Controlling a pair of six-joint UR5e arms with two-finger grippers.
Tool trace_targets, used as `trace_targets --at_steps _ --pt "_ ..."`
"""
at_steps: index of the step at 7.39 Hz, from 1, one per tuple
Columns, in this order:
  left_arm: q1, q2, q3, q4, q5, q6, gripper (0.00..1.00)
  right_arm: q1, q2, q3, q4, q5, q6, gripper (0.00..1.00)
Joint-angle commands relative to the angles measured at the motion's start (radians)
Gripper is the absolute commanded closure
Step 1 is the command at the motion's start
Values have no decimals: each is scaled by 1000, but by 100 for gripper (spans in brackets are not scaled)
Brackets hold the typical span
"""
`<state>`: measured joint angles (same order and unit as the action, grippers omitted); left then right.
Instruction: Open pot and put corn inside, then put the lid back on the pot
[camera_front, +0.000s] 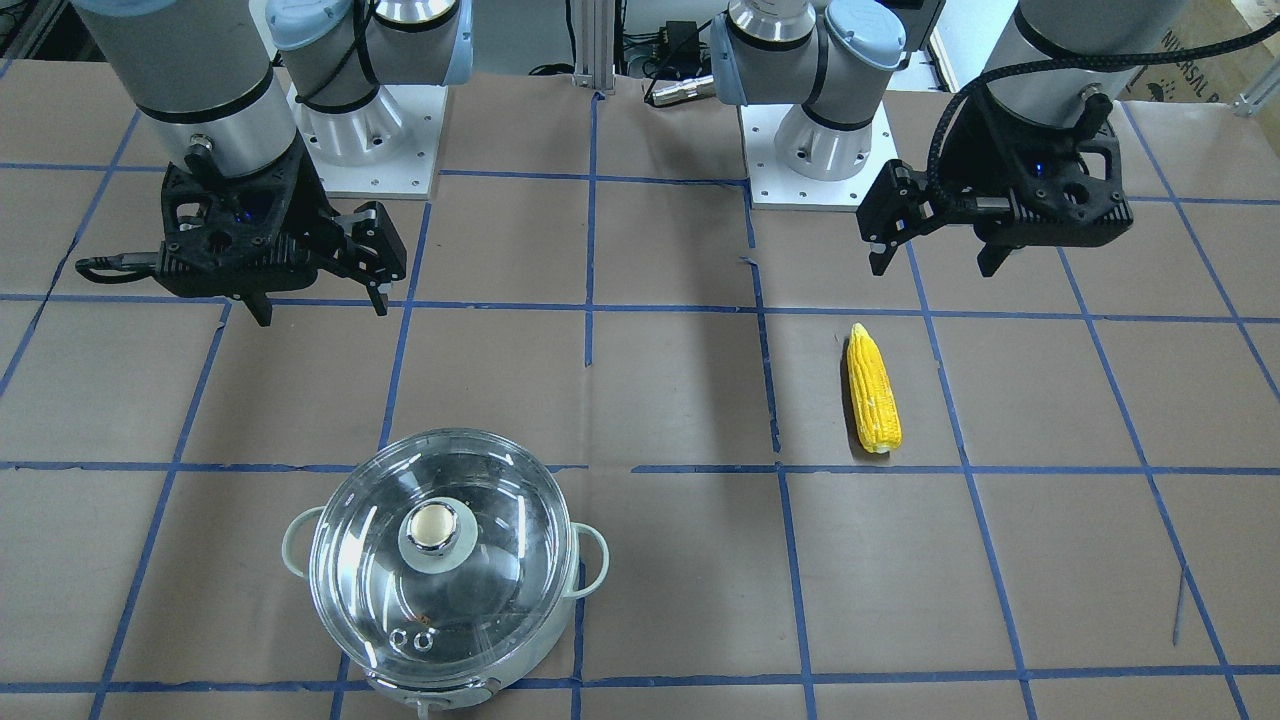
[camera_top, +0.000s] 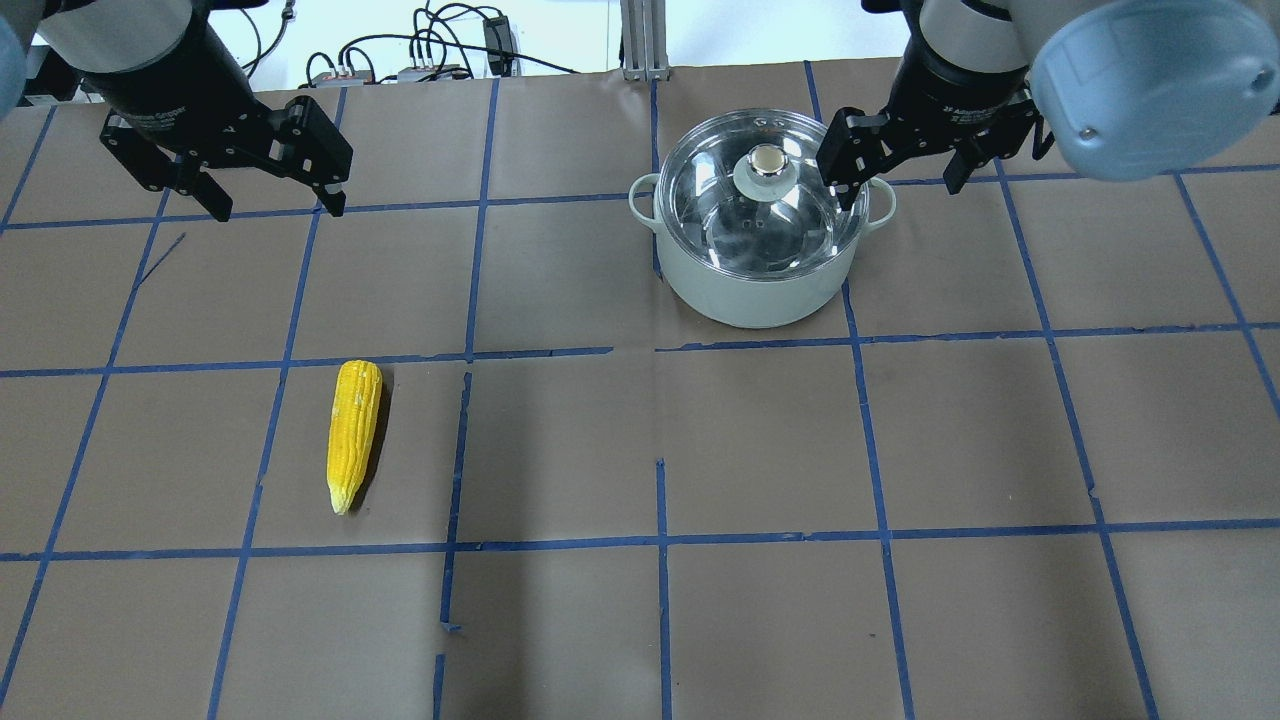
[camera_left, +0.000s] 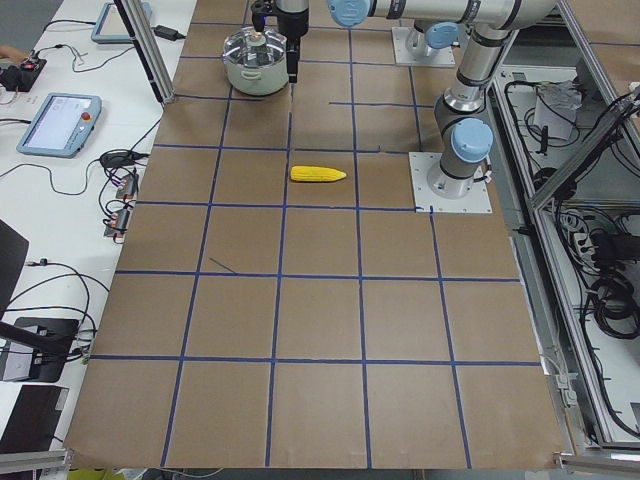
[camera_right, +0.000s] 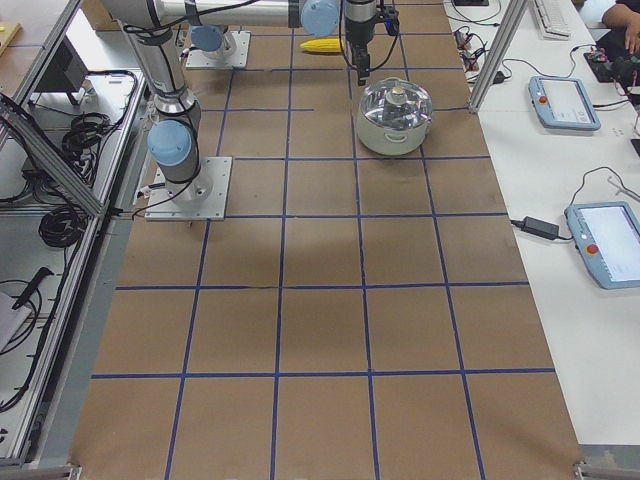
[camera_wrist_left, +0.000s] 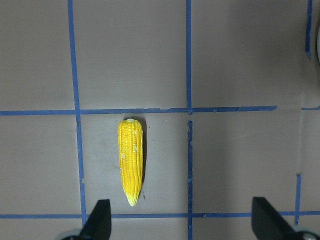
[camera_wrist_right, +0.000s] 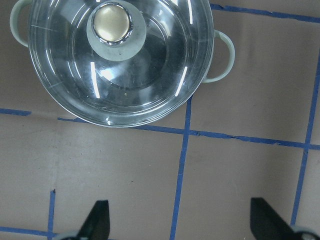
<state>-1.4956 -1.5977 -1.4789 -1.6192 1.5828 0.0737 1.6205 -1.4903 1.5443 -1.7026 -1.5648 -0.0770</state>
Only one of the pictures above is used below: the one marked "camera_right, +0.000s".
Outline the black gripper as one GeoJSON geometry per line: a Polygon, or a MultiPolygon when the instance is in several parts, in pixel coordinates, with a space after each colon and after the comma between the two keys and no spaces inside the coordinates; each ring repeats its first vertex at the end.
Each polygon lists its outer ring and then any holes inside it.
{"type": "Polygon", "coordinates": [[[346,40],[351,60],[357,69],[357,84],[365,86],[369,71],[364,68],[368,43],[373,39],[376,2],[374,0],[346,0],[343,2],[346,40]]]}

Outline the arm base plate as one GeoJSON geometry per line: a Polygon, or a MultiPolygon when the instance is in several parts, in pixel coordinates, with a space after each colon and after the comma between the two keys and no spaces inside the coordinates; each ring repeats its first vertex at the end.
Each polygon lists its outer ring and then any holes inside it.
{"type": "Polygon", "coordinates": [[[242,70],[247,66],[251,32],[227,31],[220,46],[213,51],[201,49],[197,43],[186,59],[187,70],[242,70]]]}
{"type": "Polygon", "coordinates": [[[173,198],[182,186],[169,182],[154,189],[149,198],[151,207],[143,214],[148,221],[223,220],[229,192],[233,159],[202,157],[200,173],[191,185],[173,198]]]}

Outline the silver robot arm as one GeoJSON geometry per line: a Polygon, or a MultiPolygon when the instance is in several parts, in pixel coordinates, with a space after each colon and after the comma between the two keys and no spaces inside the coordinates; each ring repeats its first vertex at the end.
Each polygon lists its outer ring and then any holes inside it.
{"type": "Polygon", "coordinates": [[[191,41],[196,49],[209,57],[227,57],[237,50],[236,40],[226,26],[193,26],[191,41]]]}
{"type": "Polygon", "coordinates": [[[208,199],[215,182],[200,157],[201,108],[172,45],[175,26],[188,23],[196,47],[213,52],[224,48],[225,29],[233,25],[301,28],[316,38],[342,34],[346,62],[364,84],[373,69],[368,45],[375,27],[397,19],[382,1],[108,1],[105,8],[129,38],[151,89],[159,122],[148,134],[148,149],[169,201],[179,206],[208,199]]]}

